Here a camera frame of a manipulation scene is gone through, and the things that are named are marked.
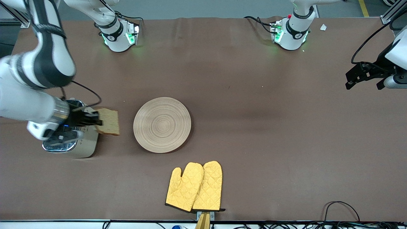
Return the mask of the brown toast slice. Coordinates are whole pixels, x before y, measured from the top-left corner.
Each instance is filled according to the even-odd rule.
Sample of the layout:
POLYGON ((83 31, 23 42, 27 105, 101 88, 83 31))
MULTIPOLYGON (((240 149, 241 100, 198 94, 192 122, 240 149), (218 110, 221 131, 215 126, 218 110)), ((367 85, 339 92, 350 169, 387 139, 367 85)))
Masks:
POLYGON ((95 126, 96 131, 103 135, 120 135, 120 125, 118 119, 118 111, 107 108, 97 108, 99 119, 103 122, 101 126, 95 126))

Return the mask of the round wooden plate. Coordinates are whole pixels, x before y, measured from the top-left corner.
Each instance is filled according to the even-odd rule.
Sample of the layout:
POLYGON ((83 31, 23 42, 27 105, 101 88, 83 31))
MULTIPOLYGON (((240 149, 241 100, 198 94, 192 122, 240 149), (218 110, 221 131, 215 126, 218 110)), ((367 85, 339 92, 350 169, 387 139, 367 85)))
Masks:
POLYGON ((133 132, 138 144, 153 153, 181 147, 192 128, 191 115, 180 101, 160 97, 145 103, 135 115, 133 132))

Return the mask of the beige chrome toaster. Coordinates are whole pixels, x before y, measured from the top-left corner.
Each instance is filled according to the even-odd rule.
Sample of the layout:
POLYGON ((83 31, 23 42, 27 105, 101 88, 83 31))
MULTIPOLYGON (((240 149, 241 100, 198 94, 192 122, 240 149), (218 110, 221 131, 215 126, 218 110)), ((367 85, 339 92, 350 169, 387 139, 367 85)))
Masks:
MULTIPOLYGON (((92 111, 95 111, 94 109, 87 107, 87 105, 83 103, 81 100, 70 98, 69 100, 67 100, 67 103, 69 106, 77 107, 85 112, 90 113, 92 111)), ((55 144, 53 142, 46 141, 42 143, 42 148, 46 152, 54 154, 63 154, 71 158, 91 157, 95 151, 97 139, 99 136, 95 126, 84 126, 74 128, 84 132, 84 136, 82 139, 62 144, 55 144)))

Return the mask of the brown table cloth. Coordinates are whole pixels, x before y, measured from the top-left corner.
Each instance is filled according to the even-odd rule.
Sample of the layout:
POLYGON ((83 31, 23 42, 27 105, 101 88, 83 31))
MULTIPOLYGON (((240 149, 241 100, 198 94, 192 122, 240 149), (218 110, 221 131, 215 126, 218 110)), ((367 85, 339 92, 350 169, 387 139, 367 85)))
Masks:
POLYGON ((121 134, 75 159, 0 118, 0 220, 191 219, 165 206, 171 173, 218 161, 217 220, 321 220, 343 201, 364 221, 407 221, 407 90, 345 87, 353 53, 381 25, 318 18, 301 49, 285 51, 247 19, 146 20, 141 46, 115 53, 93 22, 64 21, 75 80, 118 111, 121 134), (183 103, 192 128, 158 154, 133 123, 160 97, 183 103))

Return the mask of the yellow quilted mitt with thumb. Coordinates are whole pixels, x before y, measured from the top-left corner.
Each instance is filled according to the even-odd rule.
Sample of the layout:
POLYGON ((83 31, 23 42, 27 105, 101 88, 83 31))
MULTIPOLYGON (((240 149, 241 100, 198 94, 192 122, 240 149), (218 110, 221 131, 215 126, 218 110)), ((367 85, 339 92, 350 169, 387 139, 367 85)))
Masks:
POLYGON ((204 168, 199 163, 189 162, 184 170, 175 168, 169 180, 165 205, 184 212, 191 212, 203 176, 204 168))

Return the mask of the yellow quilted oven mitt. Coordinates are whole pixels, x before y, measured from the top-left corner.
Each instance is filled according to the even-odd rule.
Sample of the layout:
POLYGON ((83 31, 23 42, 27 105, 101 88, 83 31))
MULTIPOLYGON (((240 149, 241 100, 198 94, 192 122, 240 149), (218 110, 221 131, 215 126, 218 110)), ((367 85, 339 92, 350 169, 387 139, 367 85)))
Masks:
POLYGON ((197 197, 193 203, 193 211, 223 212, 221 195, 223 171, 219 162, 207 162, 203 166, 204 175, 197 197))

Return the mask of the aluminium frame profile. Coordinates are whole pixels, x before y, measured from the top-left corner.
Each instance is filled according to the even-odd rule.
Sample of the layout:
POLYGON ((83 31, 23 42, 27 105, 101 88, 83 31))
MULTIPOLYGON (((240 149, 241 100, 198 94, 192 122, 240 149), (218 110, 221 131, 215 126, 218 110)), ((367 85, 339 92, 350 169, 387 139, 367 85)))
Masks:
POLYGON ((407 10, 407 0, 381 0, 386 6, 390 8, 381 15, 381 21, 383 24, 387 24, 397 16, 401 16, 405 10, 407 10))
POLYGON ((61 20, 54 0, 0 0, 2 7, 23 28, 61 32, 61 20))

